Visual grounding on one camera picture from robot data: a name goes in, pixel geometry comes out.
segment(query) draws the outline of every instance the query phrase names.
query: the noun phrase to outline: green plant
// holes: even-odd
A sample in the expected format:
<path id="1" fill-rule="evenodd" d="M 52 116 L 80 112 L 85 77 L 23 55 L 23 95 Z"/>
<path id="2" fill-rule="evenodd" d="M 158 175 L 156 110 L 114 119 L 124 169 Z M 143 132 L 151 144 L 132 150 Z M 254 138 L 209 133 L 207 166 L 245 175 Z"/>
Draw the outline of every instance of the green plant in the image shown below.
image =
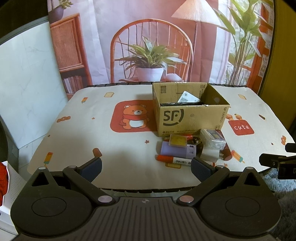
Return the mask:
<path id="1" fill-rule="evenodd" d="M 133 55 L 116 59 L 116 61 L 123 61 L 123 65 L 126 64 L 125 70 L 130 68 L 163 68 L 167 70 L 168 66 L 175 67 L 176 63 L 187 64 L 182 59 L 179 59 L 179 55 L 171 52 L 168 47 L 163 45 L 152 44 L 148 38 L 143 37 L 144 47 L 140 45 L 127 45 L 130 47 L 127 49 Z"/>
<path id="2" fill-rule="evenodd" d="M 231 33 L 234 40 L 235 52 L 229 53 L 228 58 L 228 62 L 233 65 L 233 71 L 231 74 L 227 71 L 226 79 L 228 79 L 228 84 L 238 85 L 241 83 L 240 78 L 242 78 L 241 73 L 244 63 L 252 59 L 255 56 L 255 53 L 261 57 L 259 50 L 254 46 L 252 40 L 254 40 L 254 37 L 262 37 L 264 41 L 267 42 L 270 37 L 259 30 L 261 20 L 266 22 L 264 18 L 255 12 L 255 7 L 259 3 L 259 0 L 248 0 L 246 10 L 235 0 L 231 0 L 231 2 L 237 9 L 237 11 L 235 11 L 235 9 L 229 8 L 229 11 L 233 20 L 239 27 L 238 31 L 235 30 L 231 22 L 223 13 L 216 9 L 214 9 L 214 11 L 226 26 L 226 28 L 220 28 Z M 269 7 L 273 8 L 273 3 L 270 0 L 261 0 L 261 2 L 263 4 L 268 4 Z"/>
<path id="3" fill-rule="evenodd" d="M 73 5 L 70 0 L 59 0 L 59 4 L 62 5 L 63 9 L 66 9 L 67 7 L 71 7 L 71 5 Z"/>

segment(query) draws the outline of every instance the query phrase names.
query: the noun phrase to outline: lamp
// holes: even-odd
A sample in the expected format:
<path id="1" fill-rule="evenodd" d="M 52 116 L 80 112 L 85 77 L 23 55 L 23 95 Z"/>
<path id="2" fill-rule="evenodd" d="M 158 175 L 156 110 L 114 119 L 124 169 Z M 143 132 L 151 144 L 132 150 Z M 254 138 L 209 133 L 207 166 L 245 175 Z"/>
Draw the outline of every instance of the lamp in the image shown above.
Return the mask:
<path id="1" fill-rule="evenodd" d="M 189 73 L 191 79 L 193 57 L 195 52 L 195 44 L 197 37 L 197 22 L 211 23 L 217 26 L 222 26 L 219 18 L 215 14 L 214 10 L 207 3 L 206 0 L 186 0 L 175 13 L 172 18 L 189 19 L 195 21 L 195 31 L 193 40 L 193 55 L 192 61 L 189 65 Z"/>

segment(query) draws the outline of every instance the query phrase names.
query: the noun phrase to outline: bear belly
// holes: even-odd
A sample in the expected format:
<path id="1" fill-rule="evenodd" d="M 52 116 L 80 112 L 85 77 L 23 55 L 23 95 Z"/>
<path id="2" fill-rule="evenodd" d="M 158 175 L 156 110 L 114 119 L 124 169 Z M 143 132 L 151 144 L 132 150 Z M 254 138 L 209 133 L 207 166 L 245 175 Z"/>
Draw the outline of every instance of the bear belly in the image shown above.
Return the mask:
<path id="1" fill-rule="evenodd" d="M 130 120 L 131 127 L 140 127 L 144 125 L 144 120 Z"/>

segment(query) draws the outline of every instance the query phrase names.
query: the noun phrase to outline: white card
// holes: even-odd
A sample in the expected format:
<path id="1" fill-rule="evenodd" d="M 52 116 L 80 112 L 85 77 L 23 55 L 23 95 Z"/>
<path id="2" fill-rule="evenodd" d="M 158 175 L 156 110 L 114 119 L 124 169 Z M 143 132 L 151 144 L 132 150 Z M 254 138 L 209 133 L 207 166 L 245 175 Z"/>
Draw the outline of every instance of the white card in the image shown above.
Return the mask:
<path id="1" fill-rule="evenodd" d="M 178 100 L 178 103 L 192 103 L 192 102 L 200 102 L 200 99 L 198 99 L 197 97 L 195 97 L 194 95 L 190 94 L 187 91 L 184 91 L 180 99 Z"/>

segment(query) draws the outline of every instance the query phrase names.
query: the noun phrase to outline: tablecloth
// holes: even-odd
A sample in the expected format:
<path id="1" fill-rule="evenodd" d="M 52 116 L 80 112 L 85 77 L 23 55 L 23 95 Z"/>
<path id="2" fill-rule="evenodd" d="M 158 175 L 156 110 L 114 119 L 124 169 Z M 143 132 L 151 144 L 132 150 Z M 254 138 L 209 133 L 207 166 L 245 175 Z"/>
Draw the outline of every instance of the tablecloth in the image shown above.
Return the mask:
<path id="1" fill-rule="evenodd" d="M 259 164 L 260 154 L 293 155 L 285 152 L 285 144 L 294 143 L 292 137 L 251 89 L 214 88 L 230 103 L 221 131 L 234 156 L 229 161 L 218 160 L 216 165 L 231 171 L 252 166 L 260 172 L 267 169 Z M 124 110 L 135 106 L 147 112 L 147 124 L 125 129 Z M 88 87 L 76 92 L 58 115 L 34 153 L 28 172 L 32 174 L 41 166 L 50 171 L 80 166 L 91 160 L 98 148 L 103 169 L 92 182 L 97 187 L 143 190 L 198 185 L 190 167 L 171 168 L 156 161 L 161 142 L 153 114 L 152 85 Z"/>

